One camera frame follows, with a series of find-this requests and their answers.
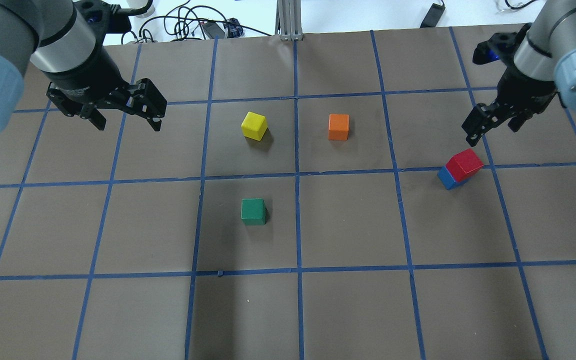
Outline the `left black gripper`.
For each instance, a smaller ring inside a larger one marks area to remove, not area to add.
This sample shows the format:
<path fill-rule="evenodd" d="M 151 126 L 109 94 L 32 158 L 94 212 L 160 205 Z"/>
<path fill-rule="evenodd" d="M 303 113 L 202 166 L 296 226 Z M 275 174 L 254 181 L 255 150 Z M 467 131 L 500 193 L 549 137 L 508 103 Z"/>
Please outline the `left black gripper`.
<path fill-rule="evenodd" d="M 162 129 L 168 102 L 147 78 L 126 81 L 103 47 L 95 47 L 87 60 L 74 69 L 47 72 L 46 96 L 67 117 L 80 117 L 97 130 L 106 128 L 102 109 L 119 110 L 146 119 L 154 132 Z"/>

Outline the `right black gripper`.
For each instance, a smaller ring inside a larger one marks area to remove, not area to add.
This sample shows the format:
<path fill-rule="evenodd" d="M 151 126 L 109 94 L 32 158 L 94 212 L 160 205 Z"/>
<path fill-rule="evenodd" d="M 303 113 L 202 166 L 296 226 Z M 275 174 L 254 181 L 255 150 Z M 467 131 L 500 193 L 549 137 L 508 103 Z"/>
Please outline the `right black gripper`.
<path fill-rule="evenodd" d="M 485 133 L 505 122 L 512 132 L 519 132 L 527 120 L 546 111 L 556 94 L 553 80 L 533 79 L 517 68 L 506 68 L 494 101 L 474 105 L 462 123 L 467 144 L 474 148 Z"/>

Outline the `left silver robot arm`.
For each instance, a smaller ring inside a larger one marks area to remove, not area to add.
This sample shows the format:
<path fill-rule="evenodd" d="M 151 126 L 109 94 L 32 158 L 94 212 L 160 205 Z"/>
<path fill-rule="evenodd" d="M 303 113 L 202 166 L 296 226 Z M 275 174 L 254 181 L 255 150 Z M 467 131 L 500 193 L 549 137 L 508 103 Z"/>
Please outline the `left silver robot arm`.
<path fill-rule="evenodd" d="M 153 6 L 123 8 L 103 0 L 0 0 L 0 132 L 25 91 L 29 64 L 50 81 L 46 97 L 67 117 L 102 131 L 102 109 L 147 121 L 159 132 L 167 100 L 150 79 L 131 84 L 105 50 L 107 34 L 130 32 L 130 17 Z"/>

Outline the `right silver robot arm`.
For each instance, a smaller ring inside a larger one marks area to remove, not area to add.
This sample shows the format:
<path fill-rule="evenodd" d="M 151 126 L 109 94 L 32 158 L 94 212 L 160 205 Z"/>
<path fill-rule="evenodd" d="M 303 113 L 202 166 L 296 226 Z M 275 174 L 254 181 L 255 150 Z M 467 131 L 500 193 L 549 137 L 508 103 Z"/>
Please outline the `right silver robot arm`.
<path fill-rule="evenodd" d="M 512 132 L 558 98 L 576 112 L 576 0 L 548 0 L 534 22 L 517 32 L 498 32 L 477 44 L 476 65 L 505 64 L 490 104 L 474 105 L 462 123 L 469 146 L 507 123 Z"/>

